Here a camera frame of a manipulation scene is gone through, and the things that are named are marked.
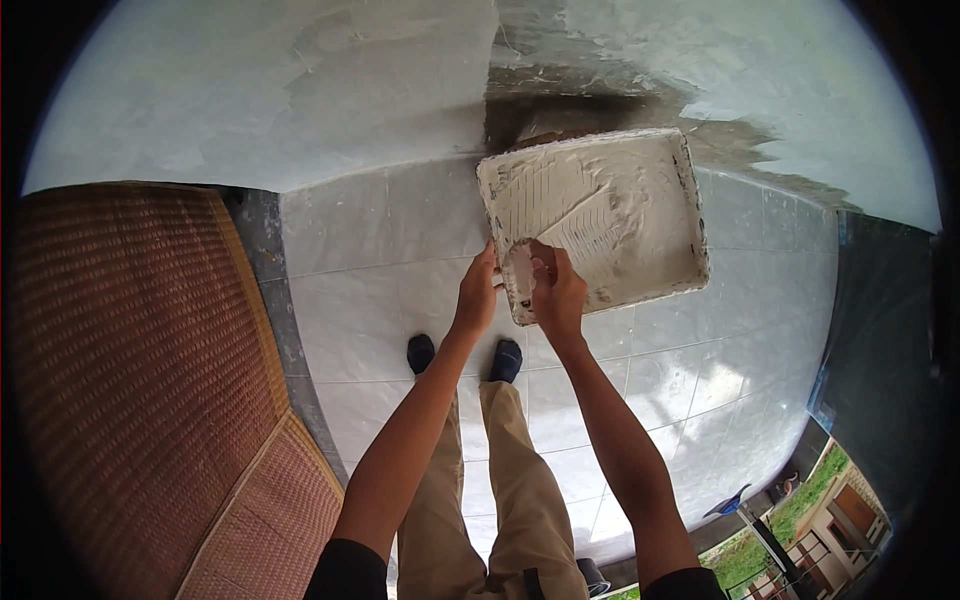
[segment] hand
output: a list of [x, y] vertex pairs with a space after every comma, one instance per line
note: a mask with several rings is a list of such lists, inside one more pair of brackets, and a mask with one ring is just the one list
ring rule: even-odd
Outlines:
[[573, 270], [566, 250], [555, 248], [553, 254], [557, 265], [555, 276], [542, 259], [533, 258], [534, 279], [537, 281], [533, 308], [543, 334], [556, 348], [582, 338], [580, 321], [587, 299], [587, 283]]
[[496, 293], [503, 289], [502, 283], [494, 286], [491, 281], [499, 271], [493, 254], [493, 240], [488, 239], [487, 247], [473, 258], [467, 274], [460, 282], [460, 298], [457, 300], [457, 313], [453, 317], [451, 332], [479, 338], [487, 330], [493, 320]]

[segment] building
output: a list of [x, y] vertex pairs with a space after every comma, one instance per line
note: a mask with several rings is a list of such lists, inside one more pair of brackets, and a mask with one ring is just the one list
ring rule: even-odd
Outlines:
[[[876, 559], [890, 536], [890, 521], [876, 494], [850, 462], [797, 522], [797, 540], [788, 546], [787, 554], [806, 574], [818, 600], [829, 600]], [[791, 598], [775, 568], [750, 584], [745, 596], [754, 600]]]

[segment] khaki pants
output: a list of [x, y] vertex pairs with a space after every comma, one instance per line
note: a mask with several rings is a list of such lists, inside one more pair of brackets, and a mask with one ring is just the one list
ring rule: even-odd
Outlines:
[[490, 574], [470, 545], [461, 514], [464, 459], [457, 397], [444, 432], [397, 532], [398, 600], [527, 598], [523, 571], [535, 568], [546, 600], [586, 599], [560, 488], [530, 442], [520, 394], [503, 381], [480, 384], [490, 441], [498, 534]]

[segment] black shirt sleeve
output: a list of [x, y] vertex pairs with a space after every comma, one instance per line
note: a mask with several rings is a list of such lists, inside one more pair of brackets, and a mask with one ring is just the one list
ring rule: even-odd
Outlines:
[[317, 561], [303, 600], [385, 600], [386, 597], [387, 566], [383, 559], [360, 542], [330, 540]]
[[654, 580], [640, 594], [643, 600], [727, 600], [708, 568], [682, 568]]

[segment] window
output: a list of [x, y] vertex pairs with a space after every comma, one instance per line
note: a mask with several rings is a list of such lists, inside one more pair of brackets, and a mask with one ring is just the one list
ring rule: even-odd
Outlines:
[[853, 545], [853, 542], [850, 541], [850, 538], [847, 537], [847, 534], [843, 529], [840, 528], [840, 525], [837, 525], [836, 521], [833, 521], [828, 527], [830, 532], [836, 538], [837, 543], [840, 544], [840, 547], [844, 549], [848, 555], [855, 552], [858, 548]]

